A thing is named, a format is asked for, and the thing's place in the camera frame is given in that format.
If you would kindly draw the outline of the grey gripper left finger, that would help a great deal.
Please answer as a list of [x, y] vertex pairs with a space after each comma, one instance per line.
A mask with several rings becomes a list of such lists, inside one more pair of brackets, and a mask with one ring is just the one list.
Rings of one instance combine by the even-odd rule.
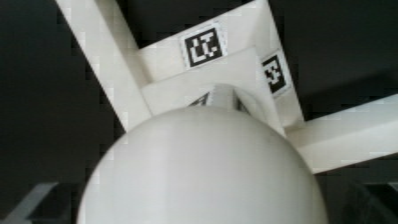
[[10, 215], [0, 220], [0, 224], [33, 224], [33, 221], [29, 220], [29, 216], [56, 186], [58, 186], [58, 182], [40, 183], [35, 186]]

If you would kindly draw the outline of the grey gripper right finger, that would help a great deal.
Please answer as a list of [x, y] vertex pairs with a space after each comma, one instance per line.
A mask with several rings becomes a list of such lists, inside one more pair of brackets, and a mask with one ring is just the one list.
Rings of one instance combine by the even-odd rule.
[[398, 182], [356, 186], [351, 224], [398, 224]]

